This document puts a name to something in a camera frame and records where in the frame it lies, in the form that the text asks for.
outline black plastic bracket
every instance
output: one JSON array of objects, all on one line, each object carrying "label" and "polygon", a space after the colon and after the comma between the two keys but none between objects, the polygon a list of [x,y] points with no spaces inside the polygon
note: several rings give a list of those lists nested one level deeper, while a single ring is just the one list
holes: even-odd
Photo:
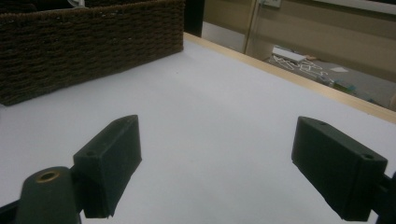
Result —
[{"label": "black plastic bracket", "polygon": [[323,121],[299,117],[291,158],[342,219],[367,221],[374,209],[383,223],[396,223],[395,176],[384,175],[388,161],[370,148]]},{"label": "black plastic bracket", "polygon": [[75,165],[29,176],[21,198],[0,208],[0,224],[78,224],[113,216],[131,175],[142,161],[138,118],[117,119],[74,156]]}]

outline white table surface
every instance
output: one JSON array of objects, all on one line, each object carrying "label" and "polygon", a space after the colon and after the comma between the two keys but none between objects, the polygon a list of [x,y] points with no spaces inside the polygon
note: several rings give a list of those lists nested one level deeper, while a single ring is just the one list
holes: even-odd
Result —
[{"label": "white table surface", "polygon": [[395,124],[185,41],[156,62],[0,106],[0,205],[132,114],[143,161],[115,216],[83,223],[344,223],[291,162],[299,116],[330,123],[396,171]]}]

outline woven basket texture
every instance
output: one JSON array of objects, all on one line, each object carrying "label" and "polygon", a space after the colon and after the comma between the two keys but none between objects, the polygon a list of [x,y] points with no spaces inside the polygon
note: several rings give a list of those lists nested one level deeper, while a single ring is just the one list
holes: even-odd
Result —
[{"label": "woven basket texture", "polygon": [[0,14],[0,104],[183,50],[184,0],[86,0],[86,7]]}]

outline beige wall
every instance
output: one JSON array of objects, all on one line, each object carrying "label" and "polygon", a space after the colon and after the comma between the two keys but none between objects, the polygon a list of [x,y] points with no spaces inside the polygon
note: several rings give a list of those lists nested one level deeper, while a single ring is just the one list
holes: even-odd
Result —
[{"label": "beige wall", "polygon": [[[250,1],[207,0],[205,20],[243,33]],[[396,82],[396,16],[311,0],[256,7],[246,54],[265,59],[274,44]]]},{"label": "beige wall", "polygon": [[205,0],[204,21],[247,34],[254,0]]}]

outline wall outlet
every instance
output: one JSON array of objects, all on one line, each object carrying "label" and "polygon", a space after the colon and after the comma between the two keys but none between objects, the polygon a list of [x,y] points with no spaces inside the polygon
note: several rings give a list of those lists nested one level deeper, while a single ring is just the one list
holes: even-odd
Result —
[{"label": "wall outlet", "polygon": [[259,0],[259,4],[262,6],[280,7],[281,0]]}]

